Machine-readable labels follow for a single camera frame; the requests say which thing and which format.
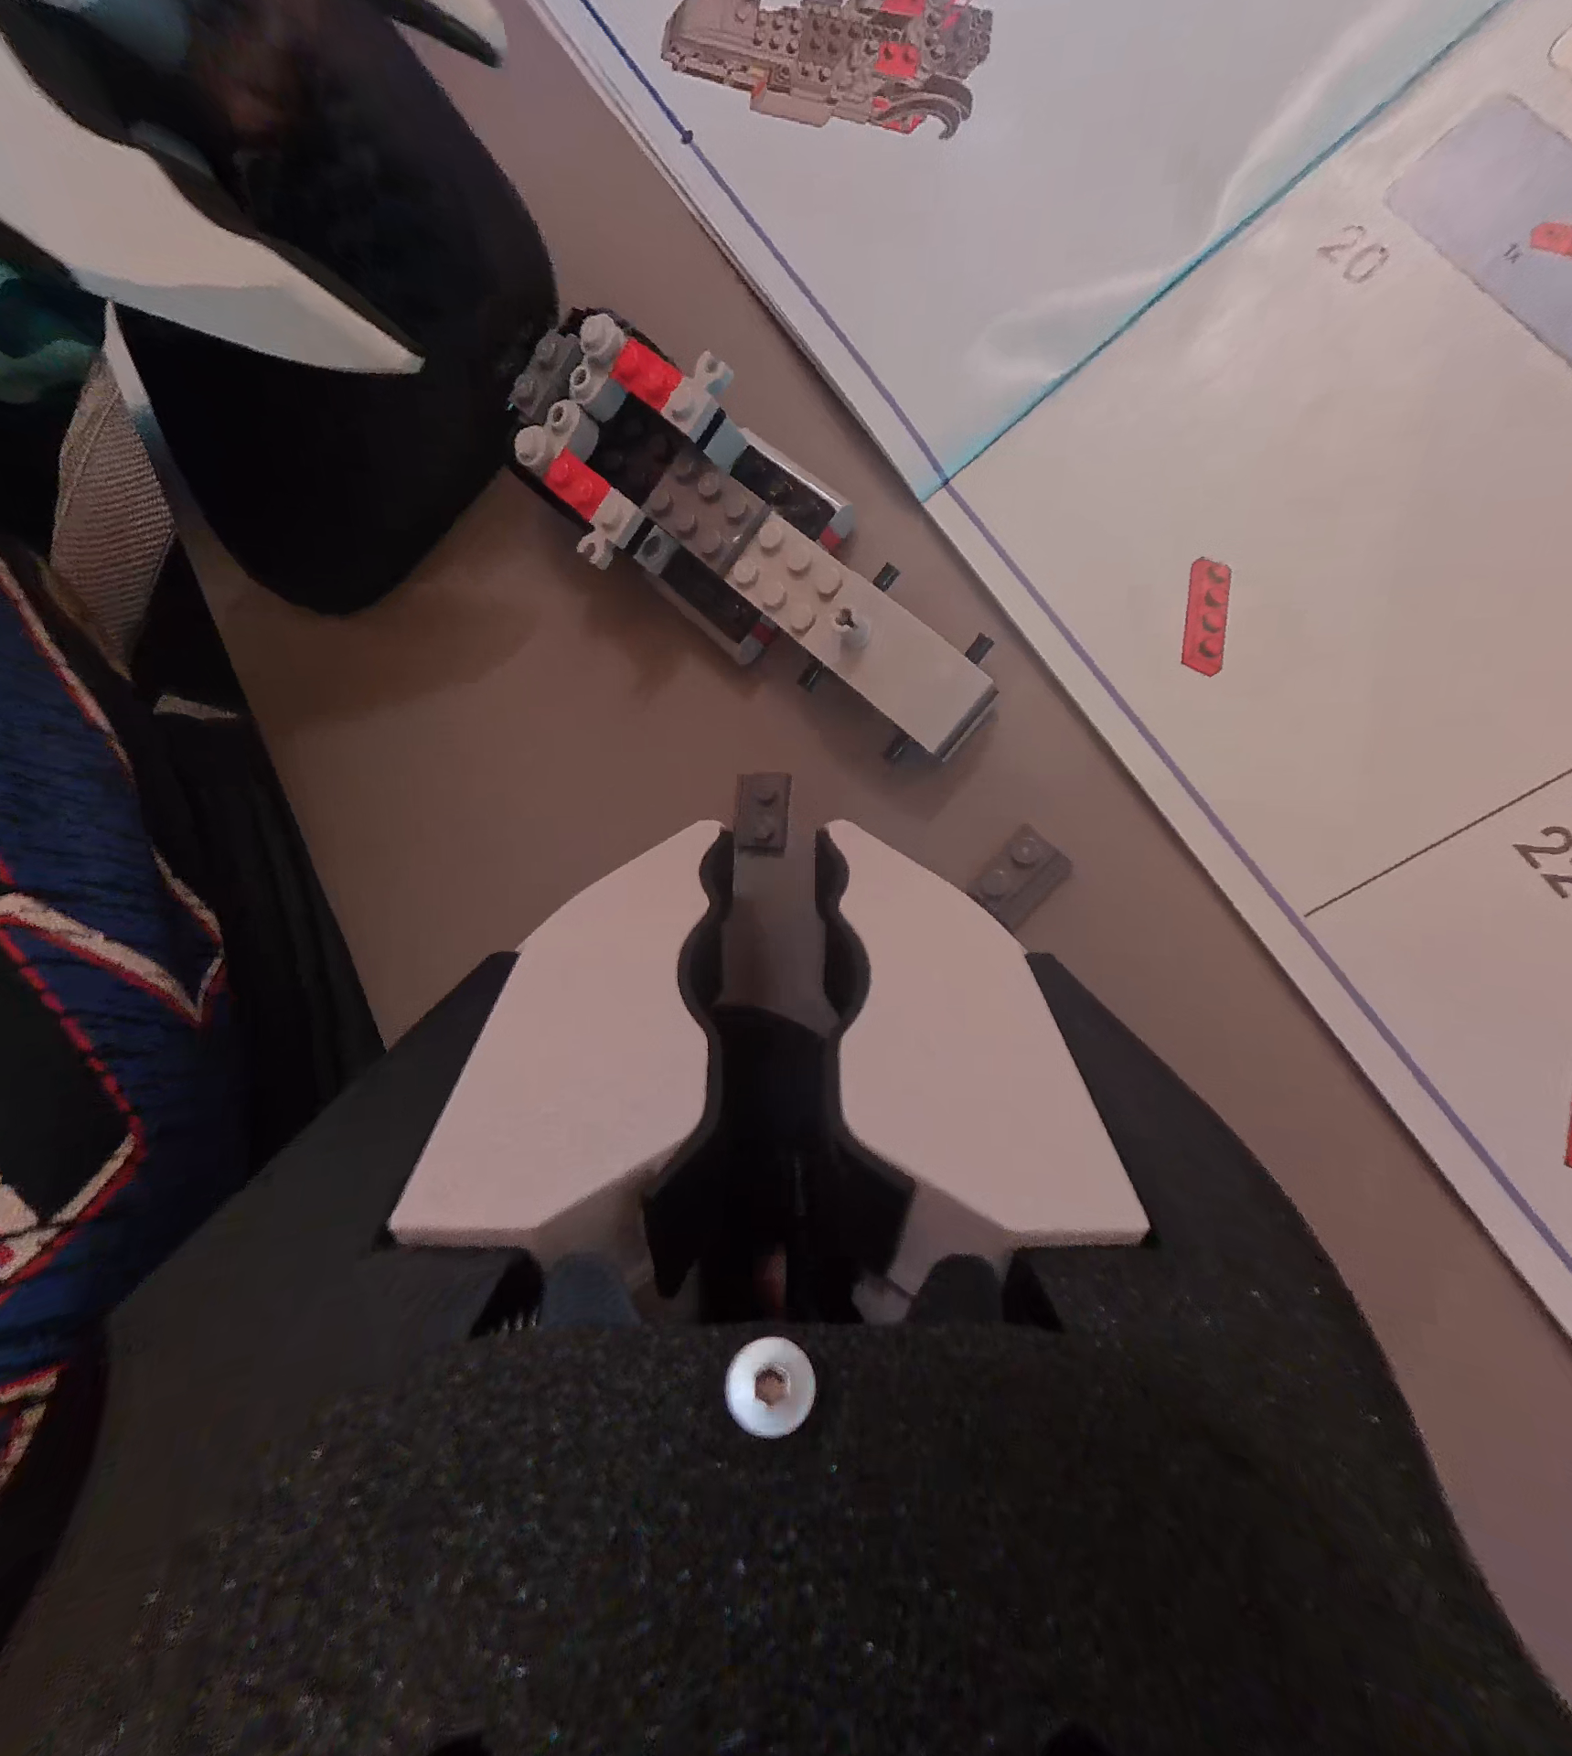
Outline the toy brick car model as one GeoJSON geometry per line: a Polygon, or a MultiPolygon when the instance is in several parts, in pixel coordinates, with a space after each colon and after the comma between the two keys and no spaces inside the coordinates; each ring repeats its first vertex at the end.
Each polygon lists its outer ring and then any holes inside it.
{"type": "Polygon", "coordinates": [[[834,679],[889,725],[889,761],[949,761],[999,699],[989,639],[951,644],[896,599],[894,569],[849,566],[852,503],[732,417],[732,379],[573,311],[512,385],[512,463],[587,566],[629,564],[739,666],[796,648],[803,690],[834,679]]]}

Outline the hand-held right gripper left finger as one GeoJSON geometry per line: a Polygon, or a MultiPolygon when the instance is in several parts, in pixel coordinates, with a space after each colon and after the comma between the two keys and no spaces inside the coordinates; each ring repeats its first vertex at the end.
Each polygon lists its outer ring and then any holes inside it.
{"type": "Polygon", "coordinates": [[[710,1109],[682,955],[723,851],[699,820],[520,946],[388,1228],[404,1248],[642,1253],[642,1199],[710,1109]]]}

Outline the grey desk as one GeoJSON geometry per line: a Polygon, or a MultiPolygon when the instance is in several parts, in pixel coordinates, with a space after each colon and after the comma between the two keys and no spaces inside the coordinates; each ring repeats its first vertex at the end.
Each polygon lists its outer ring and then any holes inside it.
{"type": "Polygon", "coordinates": [[[852,558],[918,615],[995,639],[1002,706],[947,767],[883,760],[849,697],[779,653],[734,668],[657,593],[589,569],[501,476],[370,611],[315,617],[200,564],[386,1043],[611,867],[796,780],[790,853],[852,820],[967,882],[1028,824],[1075,862],[1030,920],[1302,1210],[1364,1308],[1507,1614],[1572,1703],[1572,1343],[1300,990],[1063,696],[885,454],[529,4],[503,70],[406,33],[518,187],[574,302],[735,368],[744,427],[858,509],[852,558]]]}

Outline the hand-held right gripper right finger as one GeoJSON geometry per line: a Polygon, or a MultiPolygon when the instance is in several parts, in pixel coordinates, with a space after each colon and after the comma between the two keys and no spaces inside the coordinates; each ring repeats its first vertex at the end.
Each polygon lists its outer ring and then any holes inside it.
{"type": "Polygon", "coordinates": [[[863,1277],[902,1303],[953,1257],[1136,1248],[1147,1210],[1021,942],[871,831],[819,833],[830,1094],[863,1277]]]}

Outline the dark grey toy brick plate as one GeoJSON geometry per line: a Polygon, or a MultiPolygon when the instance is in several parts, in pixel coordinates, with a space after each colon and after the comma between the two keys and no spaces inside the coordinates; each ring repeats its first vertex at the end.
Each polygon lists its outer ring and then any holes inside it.
{"type": "Polygon", "coordinates": [[[794,778],[785,771],[752,771],[737,780],[732,818],[735,855],[776,860],[787,855],[792,833],[794,778]]]}
{"type": "Polygon", "coordinates": [[[1013,935],[1074,873],[1070,856],[1031,824],[1019,824],[966,895],[1013,935]]]}

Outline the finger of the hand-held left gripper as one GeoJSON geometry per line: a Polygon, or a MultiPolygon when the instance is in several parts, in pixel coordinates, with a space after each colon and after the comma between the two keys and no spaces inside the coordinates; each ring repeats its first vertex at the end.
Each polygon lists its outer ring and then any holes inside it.
{"type": "Polygon", "coordinates": [[[94,297],[196,335],[344,375],[423,368],[390,321],[251,233],[189,165],[74,117],[2,30],[0,224],[94,297]]]}
{"type": "Polygon", "coordinates": [[[490,70],[505,66],[509,39],[492,2],[390,2],[388,15],[490,70]]]}

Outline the open building instruction booklet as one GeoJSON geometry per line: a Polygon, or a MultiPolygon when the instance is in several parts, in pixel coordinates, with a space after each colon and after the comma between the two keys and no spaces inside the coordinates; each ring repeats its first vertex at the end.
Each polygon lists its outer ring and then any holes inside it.
{"type": "Polygon", "coordinates": [[[536,4],[1572,1341],[1572,4],[536,4]]]}

